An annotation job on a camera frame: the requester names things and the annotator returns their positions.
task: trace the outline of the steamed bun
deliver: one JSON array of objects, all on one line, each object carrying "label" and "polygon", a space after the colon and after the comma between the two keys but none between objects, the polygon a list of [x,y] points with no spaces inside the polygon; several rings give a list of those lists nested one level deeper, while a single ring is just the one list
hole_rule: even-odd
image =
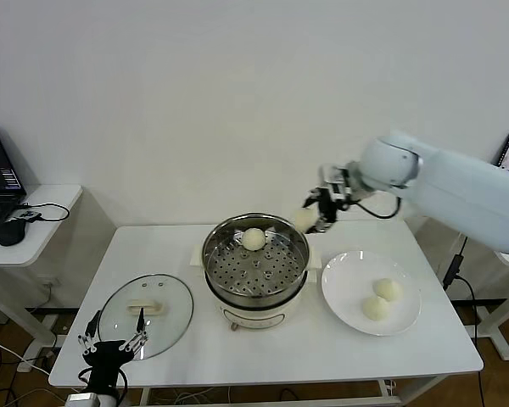
[{"label": "steamed bun", "polygon": [[373,285],[373,291],[387,301],[396,301],[404,295],[404,290],[398,282],[390,278],[383,278],[377,280]]},{"label": "steamed bun", "polygon": [[296,230],[306,233],[315,225],[319,215],[316,210],[309,208],[296,209],[292,215],[292,223]]},{"label": "steamed bun", "polygon": [[376,295],[362,301],[362,312],[370,320],[380,321],[389,316],[389,303]]},{"label": "steamed bun", "polygon": [[262,230],[252,227],[243,232],[241,244],[252,252],[260,250],[266,245],[266,235]]}]

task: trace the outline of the computer mouse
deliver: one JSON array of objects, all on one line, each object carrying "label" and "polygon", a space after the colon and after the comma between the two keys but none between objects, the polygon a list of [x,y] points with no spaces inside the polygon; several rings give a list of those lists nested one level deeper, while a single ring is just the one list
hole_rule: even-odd
[{"label": "computer mouse", "polygon": [[0,226],[0,245],[13,246],[25,238],[26,220],[13,219]]}]

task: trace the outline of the white table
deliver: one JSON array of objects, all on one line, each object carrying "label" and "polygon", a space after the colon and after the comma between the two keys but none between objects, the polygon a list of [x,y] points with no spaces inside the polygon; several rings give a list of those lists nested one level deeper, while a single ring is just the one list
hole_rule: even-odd
[{"label": "white table", "polygon": [[[25,202],[29,204],[54,203],[71,209],[81,195],[79,185],[38,185],[28,186]],[[56,219],[64,216],[60,208],[44,207],[34,209],[43,213],[44,217]],[[42,250],[46,247],[53,234],[57,231],[62,222],[34,222],[27,226],[25,239],[9,247],[0,246],[0,267],[26,267],[34,263]],[[7,288],[0,287],[0,322],[4,323],[11,318],[18,325],[23,327],[35,339],[26,350],[24,357],[31,359],[37,356],[44,346],[52,346],[55,343],[55,336],[50,331],[57,319],[56,315],[47,315],[43,322],[38,321],[25,308],[18,304]],[[55,343],[60,346],[64,341],[64,335],[59,335]],[[29,371],[30,366],[19,364],[19,371]]]},{"label": "white table", "polygon": [[[501,263],[509,267],[509,254],[495,252]],[[500,331],[500,325],[509,319],[509,298],[494,311],[486,307],[477,307],[477,315],[481,322],[477,326],[477,337],[488,337],[503,360],[509,360],[509,343]],[[466,326],[470,337],[475,336],[475,326]]]},{"label": "white table", "polygon": [[374,337],[345,325],[327,307],[320,284],[305,287],[299,307],[281,325],[258,332],[244,329],[232,332],[228,321],[216,311],[204,278],[189,266],[193,248],[212,228],[119,228],[83,300],[49,382],[57,387],[82,386],[77,373],[87,366],[81,357],[77,334],[84,332],[94,313],[118,288],[135,277],[152,273],[178,276],[188,284],[194,299],[193,319],[185,335],[172,348],[151,359],[124,366],[131,387],[419,377],[399,397],[332,404],[394,405],[409,403],[447,375],[483,368],[483,361],[463,324],[403,221],[344,221],[327,234],[308,236],[324,265],[337,254],[361,248],[392,257],[411,274],[422,290],[422,313],[415,326],[395,337]]}]

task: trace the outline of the white plate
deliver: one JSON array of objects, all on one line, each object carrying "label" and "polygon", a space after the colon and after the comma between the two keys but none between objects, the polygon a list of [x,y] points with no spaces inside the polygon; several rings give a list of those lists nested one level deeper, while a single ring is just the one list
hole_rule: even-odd
[{"label": "white plate", "polygon": [[[402,299],[389,302],[390,313],[372,321],[362,312],[364,298],[375,295],[373,283],[391,278],[401,284]],[[322,272],[322,292],[343,322],[372,335],[396,335],[411,327],[421,313],[421,294],[413,279],[392,259],[359,250],[334,257]]]}]

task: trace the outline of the floor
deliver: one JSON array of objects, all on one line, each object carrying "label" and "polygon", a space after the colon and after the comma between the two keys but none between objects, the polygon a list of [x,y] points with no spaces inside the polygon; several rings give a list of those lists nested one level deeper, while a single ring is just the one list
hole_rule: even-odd
[{"label": "floor", "polygon": [[[465,323],[472,322],[473,313],[469,308],[460,308],[459,314]],[[55,325],[55,333],[66,333],[73,321],[73,315],[61,315]],[[502,327],[507,341],[509,342],[509,321]],[[9,322],[4,326],[0,326],[0,343],[11,348],[17,353],[24,351],[30,342],[30,338],[26,332],[13,322]],[[505,405],[509,407],[509,362],[500,360],[499,355],[495,352],[492,343],[488,339],[479,339],[479,350],[484,358],[483,385],[484,396],[487,407],[496,405]],[[15,362],[15,357],[11,354],[3,352],[4,362]],[[54,362],[52,356],[47,365],[43,365],[38,360],[38,365],[43,368],[49,368]],[[47,378],[38,371],[31,373],[20,373],[15,375],[16,365],[0,365],[0,390],[13,389],[16,397],[23,395],[35,388],[46,388],[55,392],[61,398],[65,399],[68,394],[72,393],[68,389],[57,389],[51,387],[47,383]],[[398,381],[397,386],[404,385],[404,381]],[[151,392],[151,404],[173,404],[177,394],[183,392],[196,393],[203,391],[204,388],[189,389],[155,389]],[[251,387],[232,387],[230,389],[230,397],[232,402],[254,402],[254,401],[277,401],[292,400],[294,397],[300,399],[330,399],[343,397],[367,397],[377,396],[378,385],[375,382],[356,382],[356,383],[333,383],[333,384],[310,384],[310,385],[291,385],[291,386],[251,386]],[[0,391],[0,407],[14,399],[7,391]],[[136,405],[141,397],[141,390],[132,389],[128,398]],[[228,387],[217,387],[209,392],[198,396],[198,400],[203,403],[225,403],[228,398]],[[186,404],[196,404],[193,398],[185,400]],[[18,402],[17,407],[56,407],[64,405],[54,396],[45,393],[42,390],[35,391],[22,398]],[[432,407],[441,405],[459,405],[460,407],[477,407],[480,406],[480,398],[478,393],[478,381],[476,375],[453,376],[431,391],[425,393],[421,398],[409,404],[408,407]]]}]

